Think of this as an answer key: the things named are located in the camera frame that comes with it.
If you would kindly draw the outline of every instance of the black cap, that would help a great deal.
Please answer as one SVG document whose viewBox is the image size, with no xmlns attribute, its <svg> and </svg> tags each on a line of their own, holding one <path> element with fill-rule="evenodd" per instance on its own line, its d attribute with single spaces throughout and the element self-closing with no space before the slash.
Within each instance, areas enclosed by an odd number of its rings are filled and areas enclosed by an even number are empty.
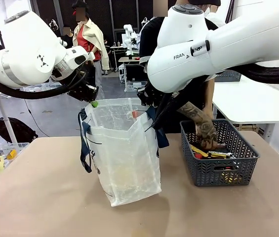
<svg viewBox="0 0 279 237">
<path fill-rule="evenodd" d="M 90 17 L 89 15 L 89 5 L 86 4 L 84 1 L 82 0 L 77 0 L 75 3 L 72 4 L 71 6 L 74 10 L 76 10 L 77 7 L 83 7 L 85 8 L 85 16 L 86 17 Z"/>
<path fill-rule="evenodd" d="M 188 0 L 192 5 L 215 5 L 220 6 L 220 0 Z"/>
</svg>

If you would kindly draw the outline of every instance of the green object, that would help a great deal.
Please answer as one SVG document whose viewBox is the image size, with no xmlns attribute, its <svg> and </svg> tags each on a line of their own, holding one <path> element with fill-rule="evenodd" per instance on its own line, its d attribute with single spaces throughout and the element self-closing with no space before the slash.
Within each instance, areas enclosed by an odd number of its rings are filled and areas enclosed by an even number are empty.
<svg viewBox="0 0 279 237">
<path fill-rule="evenodd" d="M 99 102 L 97 102 L 96 100 L 95 100 L 95 101 L 92 101 L 92 102 L 91 102 L 91 105 L 92 105 L 94 108 L 96 108 L 96 107 L 98 107 Z"/>
</svg>

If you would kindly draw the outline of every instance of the beige jacket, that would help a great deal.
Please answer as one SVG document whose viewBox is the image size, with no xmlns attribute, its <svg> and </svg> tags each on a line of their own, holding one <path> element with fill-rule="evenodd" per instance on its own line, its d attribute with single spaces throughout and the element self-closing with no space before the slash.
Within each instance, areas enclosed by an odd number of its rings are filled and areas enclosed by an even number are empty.
<svg viewBox="0 0 279 237">
<path fill-rule="evenodd" d="M 101 57 L 102 69 L 109 70 L 110 69 L 109 56 L 104 45 L 103 33 L 99 29 L 99 27 L 91 21 L 91 19 L 89 19 L 87 22 L 80 21 L 78 23 L 77 27 L 75 28 L 75 32 L 73 36 L 74 46 L 78 45 L 77 36 L 82 26 L 83 26 L 83 33 L 82 33 L 83 38 L 89 41 L 95 47 L 97 47 L 102 55 Z"/>
</svg>

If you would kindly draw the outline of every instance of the gray pants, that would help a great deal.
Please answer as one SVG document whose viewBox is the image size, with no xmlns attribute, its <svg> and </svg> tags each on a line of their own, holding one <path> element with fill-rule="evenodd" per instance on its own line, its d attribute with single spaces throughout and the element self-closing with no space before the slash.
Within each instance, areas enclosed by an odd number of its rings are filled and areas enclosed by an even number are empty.
<svg viewBox="0 0 279 237">
<path fill-rule="evenodd" d="M 102 89 L 102 67 L 101 61 L 94 62 L 95 67 L 95 85 L 99 87 L 99 93 L 96 97 L 97 100 L 104 99 L 104 91 Z"/>
</svg>

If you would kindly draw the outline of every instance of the tattoo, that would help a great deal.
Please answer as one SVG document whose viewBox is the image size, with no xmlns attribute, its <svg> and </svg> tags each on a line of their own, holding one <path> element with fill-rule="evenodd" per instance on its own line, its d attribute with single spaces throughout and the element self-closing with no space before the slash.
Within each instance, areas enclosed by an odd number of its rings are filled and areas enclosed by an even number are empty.
<svg viewBox="0 0 279 237">
<path fill-rule="evenodd" d="M 217 134 L 213 122 L 202 110 L 188 102 L 179 108 L 178 112 L 195 122 L 197 127 L 196 135 L 201 140 L 203 147 L 206 147 L 207 143 L 217 142 Z"/>
</svg>

